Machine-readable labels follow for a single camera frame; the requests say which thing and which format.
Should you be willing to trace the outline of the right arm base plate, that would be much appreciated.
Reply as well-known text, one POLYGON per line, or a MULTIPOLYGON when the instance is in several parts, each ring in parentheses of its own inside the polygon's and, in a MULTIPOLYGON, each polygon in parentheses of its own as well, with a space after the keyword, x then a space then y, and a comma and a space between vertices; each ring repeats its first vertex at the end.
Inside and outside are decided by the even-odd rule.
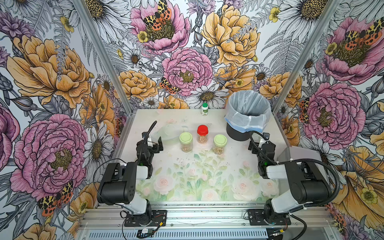
POLYGON ((247 217, 251 226, 289 226, 292 224, 288 214, 265 213, 261 209, 247 210, 247 217))

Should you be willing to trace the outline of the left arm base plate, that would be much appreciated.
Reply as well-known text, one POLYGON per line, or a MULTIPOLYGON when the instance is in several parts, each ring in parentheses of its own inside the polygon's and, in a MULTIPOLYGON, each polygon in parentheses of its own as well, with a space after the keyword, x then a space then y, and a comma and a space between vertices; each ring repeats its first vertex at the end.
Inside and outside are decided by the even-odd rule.
POLYGON ((141 215, 128 215, 124 220, 124 227, 164 227, 167 221, 167 210, 152 210, 141 215))

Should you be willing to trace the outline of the black trash bin with liner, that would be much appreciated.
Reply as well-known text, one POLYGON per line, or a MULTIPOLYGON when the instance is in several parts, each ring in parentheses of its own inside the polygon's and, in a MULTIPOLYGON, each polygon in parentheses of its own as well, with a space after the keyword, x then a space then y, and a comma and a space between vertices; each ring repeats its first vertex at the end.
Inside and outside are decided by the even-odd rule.
POLYGON ((226 104, 227 134, 235 141, 243 142, 251 132, 263 132, 272 115, 269 101, 252 90, 233 93, 226 104))

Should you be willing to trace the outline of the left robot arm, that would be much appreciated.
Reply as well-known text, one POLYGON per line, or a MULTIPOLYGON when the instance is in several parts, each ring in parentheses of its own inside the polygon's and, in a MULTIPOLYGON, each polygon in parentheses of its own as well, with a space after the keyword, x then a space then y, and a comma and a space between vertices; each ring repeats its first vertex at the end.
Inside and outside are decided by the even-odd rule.
POLYGON ((152 207, 146 200, 136 193, 136 181, 147 180, 153 174, 153 158, 163 151, 162 138, 151 146, 148 141, 137 143, 137 160, 125 165, 110 163, 107 165, 98 189, 99 203, 109 206, 120 206, 131 216, 152 218, 152 207))

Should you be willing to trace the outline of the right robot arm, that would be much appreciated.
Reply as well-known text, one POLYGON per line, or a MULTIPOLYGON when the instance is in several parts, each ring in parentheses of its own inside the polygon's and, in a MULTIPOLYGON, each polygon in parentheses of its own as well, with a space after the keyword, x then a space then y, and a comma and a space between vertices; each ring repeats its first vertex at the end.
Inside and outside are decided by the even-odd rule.
POLYGON ((286 180, 289 186, 285 193, 267 200, 265 221, 271 224, 288 213, 325 205, 334 199, 335 193, 326 179, 330 168, 318 152, 293 146, 275 157, 275 148, 271 142, 249 144, 249 150, 258 156, 259 175, 266 180, 286 180))

